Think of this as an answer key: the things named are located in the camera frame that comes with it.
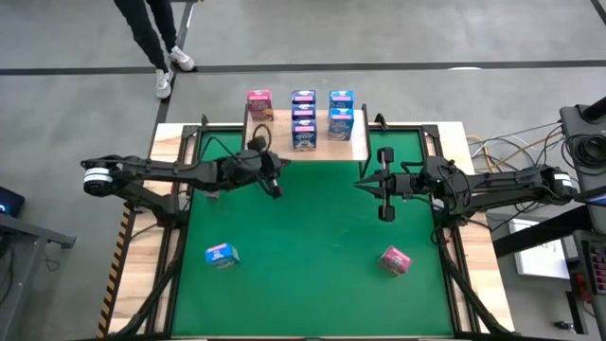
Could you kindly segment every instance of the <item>wooden board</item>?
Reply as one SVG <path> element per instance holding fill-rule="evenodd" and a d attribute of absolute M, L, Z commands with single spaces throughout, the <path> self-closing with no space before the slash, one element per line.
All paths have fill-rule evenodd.
<path fill-rule="evenodd" d="M 403 125 L 436 124 L 439 128 L 441 148 L 444 156 L 453 159 L 456 165 L 467 174 L 473 174 L 473 164 L 467 147 L 465 130 L 461 122 L 398 122 Z M 152 150 L 151 158 L 161 161 L 174 161 L 177 158 L 181 133 L 184 123 L 164 123 L 158 125 Z M 239 123 L 210 124 L 210 126 L 242 126 Z M 434 151 L 431 139 L 427 139 L 428 147 Z M 191 148 L 187 155 L 191 160 Z M 146 188 L 166 194 L 171 190 L 171 184 L 146 182 Z M 486 222 L 484 214 L 476 214 L 473 219 L 481 223 Z M 134 220 L 134 232 L 154 223 L 154 218 L 148 213 L 136 216 Z M 460 229 L 463 242 L 465 260 L 468 265 L 473 289 L 484 302 L 489 311 L 506 328 L 513 331 L 513 322 L 509 313 L 507 297 L 501 275 L 498 268 L 490 232 L 483 226 L 468 224 Z M 176 241 L 178 231 L 172 232 L 171 240 Z M 121 281 L 117 286 L 117 295 L 114 313 L 105 325 L 109 332 L 117 332 L 122 328 L 141 306 L 153 286 L 153 276 L 158 260 L 162 232 L 159 228 L 137 236 L 131 241 L 124 263 Z M 466 305 L 460 290 L 455 290 L 459 314 L 461 316 L 464 330 L 469 329 L 469 321 L 466 316 Z M 166 316 L 166 297 L 168 290 L 163 294 L 159 305 L 159 313 L 156 319 L 156 330 L 161 331 L 163 320 Z"/>
<path fill-rule="evenodd" d="M 259 124 L 272 131 L 272 152 L 281 158 L 297 161 L 366 161 L 368 147 L 365 118 L 362 110 L 354 110 L 354 124 L 349 141 L 329 140 L 329 111 L 316 110 L 317 146 L 313 152 L 295 152 L 293 147 L 293 120 L 290 110 L 274 110 L 273 121 L 254 121 L 250 115 L 246 122 L 246 141 L 253 137 Z M 258 135 L 266 136 L 261 128 Z"/>

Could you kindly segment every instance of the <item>green mat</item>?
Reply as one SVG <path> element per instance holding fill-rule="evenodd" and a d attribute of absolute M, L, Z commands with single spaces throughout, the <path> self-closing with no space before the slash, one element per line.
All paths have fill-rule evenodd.
<path fill-rule="evenodd" d="M 240 134 L 213 134 L 240 149 Z M 422 159 L 418 133 L 372 133 L 371 144 L 394 147 L 396 165 Z M 224 154 L 211 143 L 204 159 Z M 452 334 L 430 208 L 396 200 L 396 222 L 381 222 L 380 201 L 352 186 L 358 178 L 356 163 L 293 162 L 277 200 L 258 186 L 218 200 L 196 193 L 172 334 Z M 222 242 L 238 249 L 239 265 L 205 263 Z M 377 266 L 389 245 L 412 258 L 408 273 L 392 278 Z"/>

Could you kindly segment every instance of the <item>white sneaker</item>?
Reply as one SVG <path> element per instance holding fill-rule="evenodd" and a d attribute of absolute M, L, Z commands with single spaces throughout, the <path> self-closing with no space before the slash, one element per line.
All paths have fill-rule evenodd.
<path fill-rule="evenodd" d="M 170 96 L 170 80 L 172 80 L 172 71 L 165 73 L 163 70 L 155 70 L 155 95 L 159 99 L 167 99 Z"/>
<path fill-rule="evenodd" d="M 195 65 L 193 59 L 177 46 L 173 47 L 170 51 L 169 60 L 171 62 L 178 63 L 179 67 L 181 67 L 183 71 L 191 71 Z"/>

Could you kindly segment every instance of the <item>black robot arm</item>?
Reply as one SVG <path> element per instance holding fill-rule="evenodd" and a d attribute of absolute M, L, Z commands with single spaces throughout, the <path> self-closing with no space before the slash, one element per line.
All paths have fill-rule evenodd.
<path fill-rule="evenodd" d="M 444 223 L 465 224 L 465 218 L 475 212 L 525 202 L 565 205 L 577 193 L 568 174 L 559 168 L 541 165 L 518 171 L 466 175 L 454 161 L 429 156 L 423 163 L 401 163 L 404 172 L 390 172 L 394 160 L 391 148 L 377 152 L 381 170 L 360 180 L 356 187 L 372 193 L 383 203 L 379 219 L 391 222 L 395 208 L 390 198 L 400 196 L 409 199 L 413 195 L 433 194 L 444 203 Z M 410 166 L 423 166 L 419 174 L 413 174 Z M 366 183 L 379 182 L 377 188 Z"/>
<path fill-rule="evenodd" d="M 273 198 L 282 196 L 277 178 L 288 161 L 264 150 L 263 137 L 253 139 L 248 147 L 236 154 L 193 165 L 118 155 L 84 160 L 81 161 L 86 169 L 84 191 L 97 197 L 115 195 L 131 205 L 146 207 L 153 212 L 159 226 L 184 223 L 183 213 L 175 196 L 159 195 L 144 188 L 144 180 L 188 184 L 206 191 L 232 190 L 259 183 Z"/>

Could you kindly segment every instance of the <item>gray floor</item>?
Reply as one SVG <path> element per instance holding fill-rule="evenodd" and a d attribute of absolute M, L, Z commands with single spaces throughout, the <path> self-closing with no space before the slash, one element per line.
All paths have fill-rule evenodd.
<path fill-rule="evenodd" d="M 177 26 L 184 8 L 173 4 Z M 589 0 L 205 0 L 194 6 L 186 51 L 209 65 L 606 60 L 605 37 Z M 3 0 L 0 50 L 0 68 L 149 65 L 111 0 Z M 94 335 L 121 203 L 85 195 L 79 161 L 147 153 L 159 104 L 153 77 L 0 77 L 0 184 L 27 197 L 26 221 L 78 235 L 71 251 L 49 249 L 62 266 L 37 275 L 23 340 Z M 198 121 L 201 114 L 240 121 L 245 90 L 258 87 L 273 90 L 276 107 L 286 107 L 296 88 L 318 90 L 319 102 L 330 89 L 353 89 L 372 114 L 461 120 L 469 134 L 489 137 L 555 121 L 563 105 L 600 99 L 606 68 L 179 74 L 167 121 Z M 511 152 L 504 145 L 492 150 Z M 549 163 L 564 166 L 556 151 Z M 565 283 L 519 278 L 509 259 L 500 265 L 519 332 L 596 339 L 590 318 L 585 337 L 550 326 L 570 320 Z"/>

